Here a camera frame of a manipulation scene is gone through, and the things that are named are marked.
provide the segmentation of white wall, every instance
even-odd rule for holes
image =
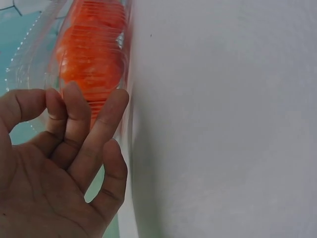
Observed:
[[[317,1],[135,0],[140,238],[317,237]]]

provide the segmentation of finger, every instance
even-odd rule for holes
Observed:
[[[12,90],[0,98],[0,119],[10,133],[17,124],[38,117],[45,108],[45,90]]]
[[[56,147],[51,159],[66,170],[89,134],[91,110],[75,82],[65,87],[63,97],[68,114],[66,131],[63,142]]]
[[[77,157],[68,169],[68,173],[83,193],[87,191],[101,166],[97,155],[104,144],[112,139],[128,102],[129,95],[124,90],[115,90],[110,94]]]
[[[105,178],[90,205],[103,217],[107,227],[124,201],[128,170],[115,140],[104,146]]]
[[[46,91],[46,105],[49,114],[46,130],[29,142],[49,158],[57,145],[63,141],[68,115],[61,95],[53,88]]]
[[[44,109],[44,90],[13,90],[0,97],[0,191],[9,185],[16,170],[9,133],[20,122],[38,117]]]

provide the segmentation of skin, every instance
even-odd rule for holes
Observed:
[[[129,96],[115,90],[90,130],[91,112],[71,82],[63,99],[53,89],[16,90],[0,98],[0,237],[100,238],[122,205],[127,167],[112,139]],[[47,108],[46,131],[12,145],[9,133]],[[105,180],[84,200],[100,166]]]

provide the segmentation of orange object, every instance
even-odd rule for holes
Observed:
[[[119,35],[125,26],[125,11],[117,0],[85,0],[77,3],[71,12],[71,22],[83,23],[95,21],[110,28]]]
[[[69,17],[72,25],[55,48],[59,77],[77,82],[91,106],[93,124],[124,72],[116,42],[125,26],[124,7],[118,0],[79,0]]]

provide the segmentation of clear plastic tube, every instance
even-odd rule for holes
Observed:
[[[56,36],[50,30],[65,3],[53,0],[30,29],[7,69],[8,90],[53,87],[62,93],[76,81],[93,124],[109,94],[127,87],[130,2],[74,0]],[[41,131],[47,118],[44,112],[32,127]]]

